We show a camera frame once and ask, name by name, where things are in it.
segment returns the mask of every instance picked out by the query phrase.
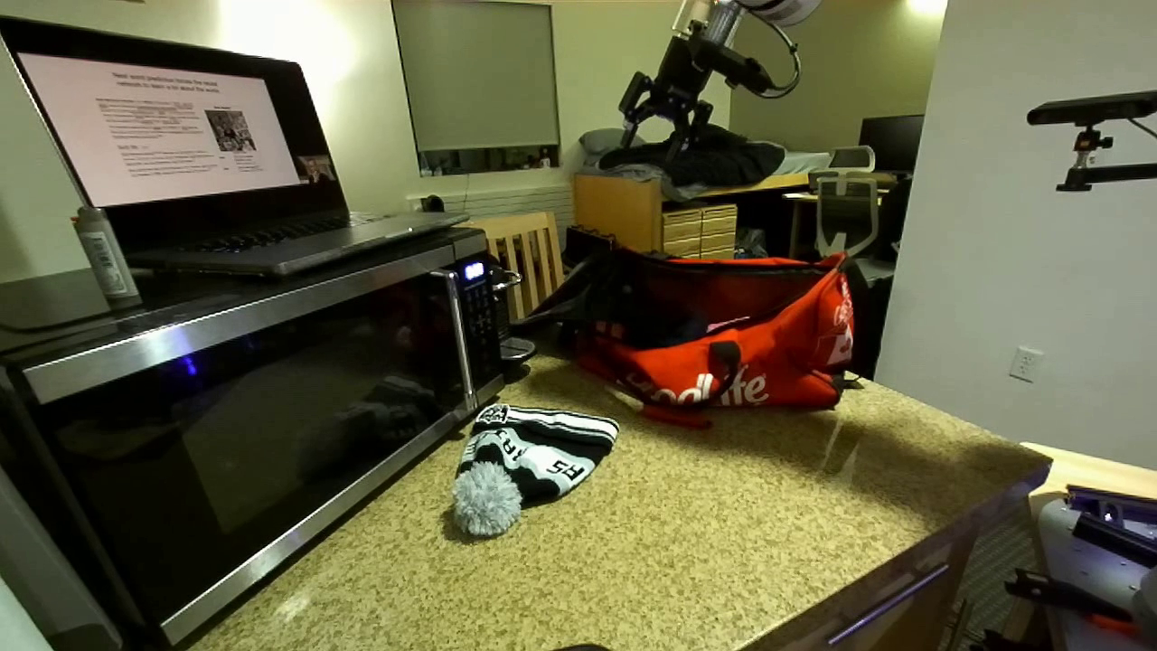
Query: window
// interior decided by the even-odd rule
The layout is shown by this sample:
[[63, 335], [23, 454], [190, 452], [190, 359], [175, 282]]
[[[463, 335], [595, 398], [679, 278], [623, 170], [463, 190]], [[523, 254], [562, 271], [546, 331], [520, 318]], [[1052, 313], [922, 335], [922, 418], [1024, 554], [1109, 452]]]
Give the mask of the window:
[[423, 172], [557, 166], [549, 2], [396, 0]]

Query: red bag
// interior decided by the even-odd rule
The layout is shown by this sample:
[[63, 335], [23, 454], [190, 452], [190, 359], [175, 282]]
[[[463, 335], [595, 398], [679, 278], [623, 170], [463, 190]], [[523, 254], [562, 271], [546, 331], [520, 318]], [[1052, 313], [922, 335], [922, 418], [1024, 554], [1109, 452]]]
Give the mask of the red bag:
[[654, 260], [610, 246], [549, 311], [573, 313], [578, 364], [663, 404], [654, 414], [679, 404], [827, 410], [855, 359], [844, 256]]

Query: laptop screen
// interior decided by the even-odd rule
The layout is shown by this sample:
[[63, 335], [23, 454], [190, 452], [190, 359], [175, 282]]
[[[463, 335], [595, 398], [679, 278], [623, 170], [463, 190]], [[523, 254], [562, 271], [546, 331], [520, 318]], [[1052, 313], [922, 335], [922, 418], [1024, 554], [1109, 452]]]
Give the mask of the laptop screen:
[[123, 246], [347, 219], [297, 61], [23, 19], [0, 35]]

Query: granite countertop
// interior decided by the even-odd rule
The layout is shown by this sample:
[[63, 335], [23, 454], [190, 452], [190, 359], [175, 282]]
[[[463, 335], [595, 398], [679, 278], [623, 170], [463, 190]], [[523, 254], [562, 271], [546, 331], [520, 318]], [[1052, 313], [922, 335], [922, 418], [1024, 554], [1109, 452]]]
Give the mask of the granite countertop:
[[445, 517], [454, 437], [197, 647], [744, 647], [1050, 472], [880, 384], [827, 411], [720, 410], [711, 431], [652, 424], [552, 359], [501, 398], [599, 411], [623, 437], [488, 542]]

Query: wall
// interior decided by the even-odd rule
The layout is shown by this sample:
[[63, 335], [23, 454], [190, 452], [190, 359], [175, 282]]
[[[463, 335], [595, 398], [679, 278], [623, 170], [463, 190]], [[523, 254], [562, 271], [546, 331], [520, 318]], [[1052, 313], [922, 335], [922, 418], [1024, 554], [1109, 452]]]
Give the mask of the wall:
[[[789, 32], [802, 55], [802, 84], [780, 102], [739, 89], [730, 123], [751, 141], [784, 147], [838, 147], [862, 138], [866, 115], [922, 113], [928, 97], [943, 0], [825, 0]], [[777, 35], [744, 19], [734, 47], [792, 79]]]
[[[629, 77], [657, 68], [679, 0], [552, 8], [562, 138], [576, 166], [578, 132], [620, 125]], [[0, 0], [0, 13], [304, 61], [356, 213], [405, 208], [413, 190], [568, 185], [568, 170], [419, 177], [388, 0]], [[726, 123], [726, 85], [711, 84], [704, 97]], [[6, 59], [0, 115], [0, 282], [82, 267], [70, 232], [80, 194]]]
[[[1052, 97], [1151, 89], [1154, 0], [960, 0], [943, 19], [880, 379], [1010, 437], [1157, 467], [1157, 185], [1057, 190], [1075, 125]], [[1157, 160], [1104, 123], [1101, 162]], [[1010, 375], [1038, 347], [1038, 379]]]

